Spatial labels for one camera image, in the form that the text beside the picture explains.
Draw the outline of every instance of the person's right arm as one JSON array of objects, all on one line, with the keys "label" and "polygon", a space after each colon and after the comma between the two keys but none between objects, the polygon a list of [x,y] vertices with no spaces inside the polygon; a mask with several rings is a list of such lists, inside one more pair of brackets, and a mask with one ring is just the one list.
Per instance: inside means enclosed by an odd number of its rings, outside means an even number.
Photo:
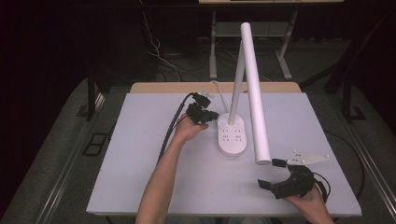
[{"label": "person's right arm", "polygon": [[318,186],[315,185],[304,197],[291,196],[285,198],[292,203],[312,224],[333,224],[332,218],[327,211],[326,204],[320,194]]}]

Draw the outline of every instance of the desk lamp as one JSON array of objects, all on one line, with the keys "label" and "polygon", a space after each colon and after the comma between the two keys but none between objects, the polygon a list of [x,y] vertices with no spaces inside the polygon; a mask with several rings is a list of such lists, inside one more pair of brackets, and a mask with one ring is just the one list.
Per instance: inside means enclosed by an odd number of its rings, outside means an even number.
[{"label": "desk lamp", "polygon": [[262,108],[262,91],[249,23],[245,22],[241,25],[241,36],[242,42],[239,48],[230,113],[223,114],[218,119],[219,147],[224,155],[237,157],[247,146],[245,123],[236,115],[242,79],[246,72],[256,163],[270,164],[271,155]]}]

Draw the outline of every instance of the background table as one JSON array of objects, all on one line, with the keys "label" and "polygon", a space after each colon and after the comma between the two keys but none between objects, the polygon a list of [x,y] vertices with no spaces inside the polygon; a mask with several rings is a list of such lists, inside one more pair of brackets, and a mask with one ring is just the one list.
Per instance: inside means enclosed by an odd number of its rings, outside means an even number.
[{"label": "background table", "polygon": [[[224,91],[233,83],[220,83]],[[273,158],[287,159],[294,149],[329,155],[325,162],[308,167],[324,175],[332,185],[327,206],[335,217],[360,216],[361,208],[347,183],[304,93],[293,83],[262,83],[263,103]],[[87,212],[99,216],[134,216],[143,190],[158,159],[164,135],[186,92],[215,92],[214,83],[135,84],[125,98],[119,120],[102,164]],[[232,95],[224,93],[230,102]],[[225,113],[214,93],[209,110]],[[260,189],[257,179],[272,183],[286,180],[287,169],[256,165],[248,95],[241,93],[237,114],[247,128],[247,149],[237,158],[218,150],[217,125],[191,139],[180,155],[170,215],[212,217],[295,217],[299,212],[289,203],[276,200]]]}]

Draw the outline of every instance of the lamp base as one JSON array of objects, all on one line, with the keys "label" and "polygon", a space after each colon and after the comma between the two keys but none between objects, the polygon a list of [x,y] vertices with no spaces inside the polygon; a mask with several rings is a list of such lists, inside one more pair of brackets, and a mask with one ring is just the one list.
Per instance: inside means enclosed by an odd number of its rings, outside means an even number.
[{"label": "lamp base", "polygon": [[235,115],[233,125],[228,124],[230,114],[223,114],[218,118],[219,149],[222,154],[237,157],[247,147],[245,123],[241,117]]}]

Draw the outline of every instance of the person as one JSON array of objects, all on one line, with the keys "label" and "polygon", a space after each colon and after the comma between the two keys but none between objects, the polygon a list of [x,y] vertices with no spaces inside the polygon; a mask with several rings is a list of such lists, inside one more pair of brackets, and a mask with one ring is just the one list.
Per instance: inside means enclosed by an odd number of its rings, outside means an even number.
[{"label": "person", "polygon": [[[208,124],[194,124],[186,114],[180,116],[175,134],[146,185],[135,223],[165,223],[180,152],[187,141],[207,128]],[[293,204],[312,224],[333,223],[317,186],[314,186],[304,197],[296,195],[284,200]]]}]

